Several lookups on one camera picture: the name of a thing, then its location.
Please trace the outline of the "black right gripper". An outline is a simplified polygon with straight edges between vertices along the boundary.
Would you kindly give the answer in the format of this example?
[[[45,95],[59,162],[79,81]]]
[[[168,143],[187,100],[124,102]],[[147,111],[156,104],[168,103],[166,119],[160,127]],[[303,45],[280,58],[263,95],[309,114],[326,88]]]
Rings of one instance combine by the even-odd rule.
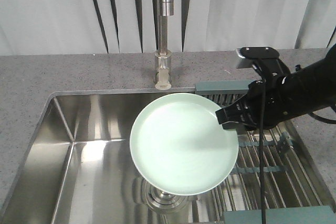
[[[271,129],[286,119],[280,83],[289,68],[281,60],[253,60],[251,66],[261,79],[248,86],[244,98],[215,112],[224,130]]]

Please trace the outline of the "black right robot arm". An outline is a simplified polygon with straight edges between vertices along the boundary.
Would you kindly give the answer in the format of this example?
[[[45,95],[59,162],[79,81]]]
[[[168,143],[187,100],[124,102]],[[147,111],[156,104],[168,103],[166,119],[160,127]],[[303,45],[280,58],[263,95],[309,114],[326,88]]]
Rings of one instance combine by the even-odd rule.
[[[261,79],[248,85],[246,95],[216,111],[224,129],[232,129],[236,123],[249,130],[271,129],[280,122],[335,106],[335,47],[325,58],[294,73],[271,47],[242,47],[237,53]]]

